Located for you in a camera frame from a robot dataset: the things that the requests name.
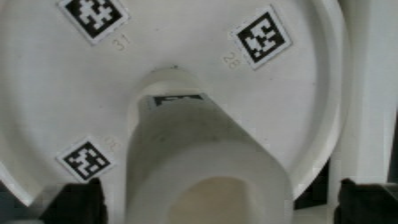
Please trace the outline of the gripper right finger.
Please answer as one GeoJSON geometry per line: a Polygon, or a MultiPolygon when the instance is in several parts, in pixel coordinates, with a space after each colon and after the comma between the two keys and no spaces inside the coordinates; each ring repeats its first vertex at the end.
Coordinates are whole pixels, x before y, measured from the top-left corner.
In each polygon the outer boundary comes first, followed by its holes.
{"type": "Polygon", "coordinates": [[[398,224],[398,184],[341,180],[334,224],[398,224]]]}

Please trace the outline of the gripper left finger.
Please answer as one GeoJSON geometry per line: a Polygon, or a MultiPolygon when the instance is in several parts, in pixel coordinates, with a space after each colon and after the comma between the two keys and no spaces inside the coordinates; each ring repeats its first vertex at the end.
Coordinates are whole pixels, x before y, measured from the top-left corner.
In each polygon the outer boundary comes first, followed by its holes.
{"type": "Polygon", "coordinates": [[[71,183],[54,198],[39,216],[45,224],[109,224],[109,210],[102,180],[71,183]]]}

